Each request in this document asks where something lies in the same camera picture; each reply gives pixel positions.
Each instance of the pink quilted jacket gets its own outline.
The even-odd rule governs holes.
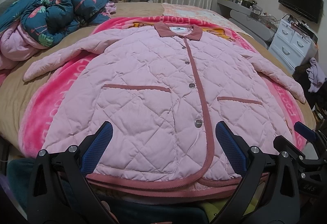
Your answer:
[[[93,183],[144,196],[226,196],[240,176],[215,138],[219,121],[266,153],[275,153],[278,135],[293,141],[257,72],[304,103],[301,86],[261,55],[196,25],[102,31],[33,63],[24,80],[81,50],[100,55],[66,93],[43,148],[52,153],[79,145],[110,121],[113,138],[88,176]]]

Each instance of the jacket button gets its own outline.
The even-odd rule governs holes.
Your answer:
[[[195,124],[196,128],[200,128],[202,126],[202,121],[197,119],[197,120],[195,120],[194,124]]]

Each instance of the pink fleece blanket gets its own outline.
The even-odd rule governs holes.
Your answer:
[[[112,28],[127,29],[130,27],[148,26],[159,21],[171,24],[190,24],[189,18],[172,16],[114,18],[96,27],[93,34]],[[210,32],[218,37],[223,37],[244,49],[258,53],[253,46],[233,30],[200,20],[196,21],[196,25],[202,27],[203,31]],[[64,99],[65,92],[69,90],[87,64],[96,56],[96,54],[83,51],[77,57],[58,69],[49,81],[41,86],[34,94],[24,113],[18,134],[20,150],[25,156],[36,157],[45,141],[45,136],[47,135],[53,117]],[[293,129],[295,122],[304,122],[302,112],[297,102],[284,87],[281,87],[270,78],[264,77],[263,75],[261,75],[261,77],[264,79],[270,92],[274,95],[283,110],[286,123],[293,136],[296,147],[302,150],[306,140]]]

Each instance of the white dresser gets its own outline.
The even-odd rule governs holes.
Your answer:
[[[294,73],[295,67],[307,63],[317,53],[313,40],[295,31],[283,19],[268,50],[291,74]]]

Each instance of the jacket pocket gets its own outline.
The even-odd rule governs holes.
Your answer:
[[[170,89],[160,86],[102,86],[98,114],[113,125],[100,163],[120,170],[173,173],[176,138]]]
[[[267,136],[274,135],[262,102],[235,97],[217,97],[217,101],[220,117],[249,146],[261,147]]]

